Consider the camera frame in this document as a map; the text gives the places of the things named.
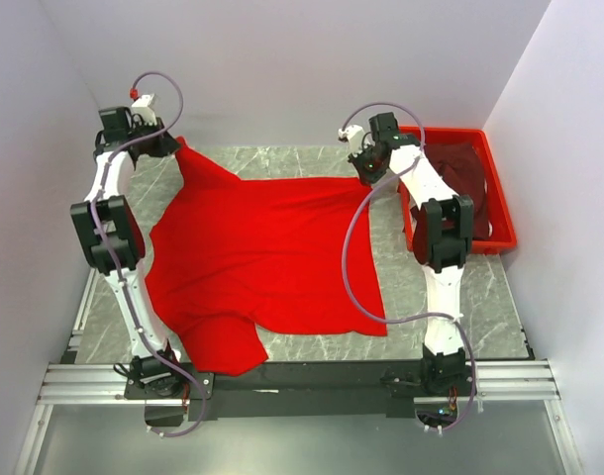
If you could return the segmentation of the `red t shirt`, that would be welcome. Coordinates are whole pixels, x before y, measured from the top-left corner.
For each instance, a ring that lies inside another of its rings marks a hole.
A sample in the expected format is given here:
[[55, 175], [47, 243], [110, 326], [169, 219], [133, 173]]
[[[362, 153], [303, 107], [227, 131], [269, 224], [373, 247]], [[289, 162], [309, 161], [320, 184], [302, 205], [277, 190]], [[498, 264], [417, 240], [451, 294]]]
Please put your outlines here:
[[241, 375], [267, 359], [259, 329], [384, 336], [368, 191], [355, 178], [245, 180], [183, 145], [182, 188], [151, 230], [153, 309], [201, 371]]

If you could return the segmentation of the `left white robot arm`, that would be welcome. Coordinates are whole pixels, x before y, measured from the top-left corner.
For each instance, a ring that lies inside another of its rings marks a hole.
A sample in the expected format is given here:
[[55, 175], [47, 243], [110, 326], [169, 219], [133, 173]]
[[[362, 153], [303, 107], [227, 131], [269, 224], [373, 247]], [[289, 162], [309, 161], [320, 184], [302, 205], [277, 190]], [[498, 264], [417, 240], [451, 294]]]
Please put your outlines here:
[[99, 112], [95, 176], [91, 189], [70, 207], [83, 254], [116, 297], [131, 342], [128, 365], [113, 369], [129, 386], [169, 397], [186, 383], [166, 330], [155, 314], [145, 282], [146, 245], [126, 192], [142, 154], [165, 157], [178, 150], [163, 121], [138, 103]]

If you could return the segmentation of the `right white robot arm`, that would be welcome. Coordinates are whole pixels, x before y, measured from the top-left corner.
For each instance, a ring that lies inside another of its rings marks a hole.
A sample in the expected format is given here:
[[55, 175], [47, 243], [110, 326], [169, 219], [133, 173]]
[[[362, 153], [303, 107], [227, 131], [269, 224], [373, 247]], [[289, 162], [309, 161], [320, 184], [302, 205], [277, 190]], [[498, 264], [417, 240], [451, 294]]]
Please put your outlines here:
[[348, 280], [350, 239], [360, 214], [373, 194], [395, 179], [417, 205], [412, 252], [421, 265], [427, 290], [427, 322], [421, 360], [420, 385], [444, 391], [466, 380], [470, 355], [460, 327], [460, 284], [472, 248], [473, 202], [448, 185], [426, 156], [425, 129], [417, 135], [403, 133], [393, 113], [369, 120], [369, 131], [344, 124], [338, 139], [349, 146], [349, 162], [362, 184], [371, 185], [349, 224], [342, 250], [342, 274], [347, 294], [356, 301]]

